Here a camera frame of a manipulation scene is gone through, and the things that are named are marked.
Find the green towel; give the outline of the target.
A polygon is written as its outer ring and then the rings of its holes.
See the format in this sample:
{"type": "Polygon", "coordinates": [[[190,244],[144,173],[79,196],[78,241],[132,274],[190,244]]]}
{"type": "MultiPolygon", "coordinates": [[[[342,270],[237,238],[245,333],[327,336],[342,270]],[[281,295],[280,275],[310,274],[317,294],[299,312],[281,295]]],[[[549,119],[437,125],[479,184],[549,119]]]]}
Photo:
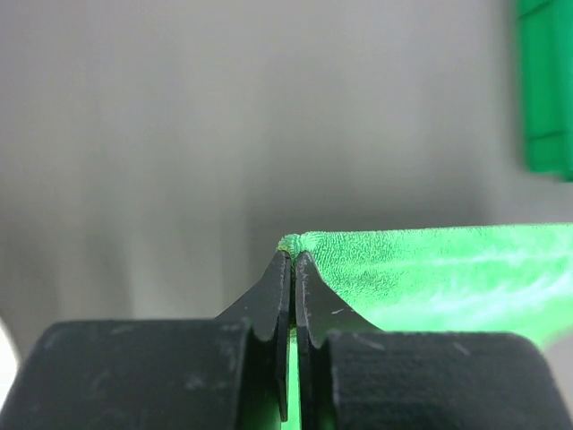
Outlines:
{"type": "MultiPolygon", "coordinates": [[[[541,352],[572,326],[569,224],[288,235],[295,266],[312,256],[322,280],[382,331],[509,333],[541,352]]],[[[296,334],[288,429],[304,429],[296,334]]]]}

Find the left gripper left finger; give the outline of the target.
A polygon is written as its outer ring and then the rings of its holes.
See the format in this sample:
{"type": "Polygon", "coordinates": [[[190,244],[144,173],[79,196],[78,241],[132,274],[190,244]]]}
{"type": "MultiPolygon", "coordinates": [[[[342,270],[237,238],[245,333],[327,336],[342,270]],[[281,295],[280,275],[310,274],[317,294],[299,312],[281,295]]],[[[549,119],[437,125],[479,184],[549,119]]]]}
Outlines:
{"type": "Polygon", "coordinates": [[[287,420],[291,262],[213,319],[59,322],[36,342],[4,429],[278,429],[287,420]]]}

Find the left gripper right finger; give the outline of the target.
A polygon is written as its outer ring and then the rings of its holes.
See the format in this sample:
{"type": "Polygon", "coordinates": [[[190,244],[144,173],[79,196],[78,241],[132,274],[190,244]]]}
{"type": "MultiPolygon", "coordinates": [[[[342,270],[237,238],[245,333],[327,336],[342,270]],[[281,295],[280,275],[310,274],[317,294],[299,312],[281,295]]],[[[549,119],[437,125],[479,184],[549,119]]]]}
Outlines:
{"type": "Polygon", "coordinates": [[[539,349],[509,333],[382,331],[295,266],[304,429],[565,429],[569,413],[539,349]]]}

